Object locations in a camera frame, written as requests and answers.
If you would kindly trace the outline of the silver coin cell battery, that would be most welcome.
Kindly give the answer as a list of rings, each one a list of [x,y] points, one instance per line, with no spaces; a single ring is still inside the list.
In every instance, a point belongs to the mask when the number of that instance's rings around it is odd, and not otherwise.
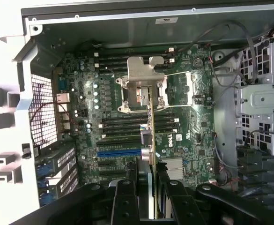
[[[202,58],[195,58],[192,61],[192,67],[193,69],[201,69],[204,66],[204,61]]]

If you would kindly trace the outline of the green motherboard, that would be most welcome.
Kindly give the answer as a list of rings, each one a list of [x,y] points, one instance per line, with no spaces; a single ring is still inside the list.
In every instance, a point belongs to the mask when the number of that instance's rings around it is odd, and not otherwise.
[[[100,73],[95,70],[93,51],[68,52],[58,65],[58,93],[57,100],[66,97],[64,106],[60,106],[62,127],[66,134],[74,138],[77,147],[79,178],[83,184],[98,182],[109,185],[114,180],[107,180],[99,176],[100,171],[126,170],[116,167],[98,167],[99,161],[115,160],[126,163],[134,162],[139,156],[97,157],[101,151],[116,150],[145,150],[145,142],[150,138],[146,130],[134,133],[103,134],[98,125],[104,118],[114,118],[126,115],[119,112],[117,106],[121,104],[121,86],[115,83],[117,78],[127,76],[124,73]],[[213,85],[210,66],[207,58],[210,49],[195,46],[187,53],[173,54],[170,62],[173,68],[157,71],[172,74],[190,71],[194,84],[193,106],[169,107],[174,105],[168,94],[169,106],[157,113],[176,113],[180,119],[180,127],[172,131],[156,133],[156,160],[162,162],[164,158],[183,159],[185,175],[182,181],[189,187],[194,187],[215,177],[217,166],[215,163],[215,149],[212,133],[214,131]],[[204,66],[193,69],[192,61],[202,58]],[[97,142],[140,142],[137,148],[100,149]]]

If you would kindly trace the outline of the open black PC case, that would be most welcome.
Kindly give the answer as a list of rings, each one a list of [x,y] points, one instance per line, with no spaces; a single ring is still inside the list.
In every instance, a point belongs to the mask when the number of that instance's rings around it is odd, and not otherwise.
[[[146,46],[166,46],[179,54],[198,46],[210,49],[217,166],[215,177],[198,185],[215,185],[274,211],[274,155],[239,143],[241,118],[236,112],[241,83],[254,84],[258,75],[255,44],[274,38],[274,3],[213,1],[188,6],[142,0],[27,7],[21,13],[25,41],[15,56],[21,85],[15,124],[23,135],[22,162],[32,161],[30,177],[36,181],[38,209],[87,185],[79,178],[75,140],[62,127],[59,107],[67,98],[57,100],[57,70],[65,54]],[[149,150],[149,129],[145,134]],[[158,178],[158,219],[154,219],[152,167],[142,155],[134,162],[137,225],[177,225]],[[103,186],[115,186],[122,179]],[[198,186],[180,182],[189,194]]]

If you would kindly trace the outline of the silver chipset heatsink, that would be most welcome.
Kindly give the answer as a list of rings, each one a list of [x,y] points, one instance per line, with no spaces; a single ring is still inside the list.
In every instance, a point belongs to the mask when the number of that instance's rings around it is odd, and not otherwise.
[[[171,180],[182,180],[184,178],[185,168],[181,157],[164,158],[162,162],[166,163],[167,174]]]

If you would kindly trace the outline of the black expansion slot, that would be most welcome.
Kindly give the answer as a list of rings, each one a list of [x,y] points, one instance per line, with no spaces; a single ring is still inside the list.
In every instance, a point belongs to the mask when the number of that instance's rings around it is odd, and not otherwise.
[[[115,160],[105,160],[105,161],[99,161],[97,163],[98,167],[116,167],[116,168],[125,168],[126,163],[118,162]]]
[[[137,148],[141,146],[141,143],[140,142],[97,142],[96,146],[100,149]]]
[[[107,180],[125,178],[126,171],[125,170],[100,171],[99,176]]]

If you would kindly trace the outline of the metal socket cover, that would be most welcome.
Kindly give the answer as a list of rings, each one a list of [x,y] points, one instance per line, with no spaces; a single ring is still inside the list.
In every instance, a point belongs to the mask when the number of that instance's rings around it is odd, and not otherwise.
[[[193,106],[194,84],[191,72],[176,72],[164,77],[167,79],[167,91],[174,101],[174,105],[169,107]]]

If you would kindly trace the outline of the blue expansion slot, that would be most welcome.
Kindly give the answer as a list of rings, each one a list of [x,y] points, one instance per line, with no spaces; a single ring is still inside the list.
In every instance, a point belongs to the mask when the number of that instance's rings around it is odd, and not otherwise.
[[[116,151],[101,151],[97,153],[98,158],[124,157],[124,156],[139,156],[141,149],[134,150],[116,150]]]

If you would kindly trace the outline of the silver perforated drive cage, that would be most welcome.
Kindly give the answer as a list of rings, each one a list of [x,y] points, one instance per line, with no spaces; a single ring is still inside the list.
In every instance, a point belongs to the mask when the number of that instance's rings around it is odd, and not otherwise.
[[[240,144],[274,155],[274,38],[255,44],[257,78],[254,84],[241,83],[236,112]]]

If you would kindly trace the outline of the CPU socket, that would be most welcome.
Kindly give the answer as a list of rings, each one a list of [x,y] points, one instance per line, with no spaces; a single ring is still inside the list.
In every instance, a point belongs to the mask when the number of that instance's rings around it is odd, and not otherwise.
[[[121,86],[121,104],[117,106],[121,113],[146,113],[151,99],[157,112],[169,106],[167,77],[160,81],[129,82],[128,77],[123,76],[117,78],[115,83]]]

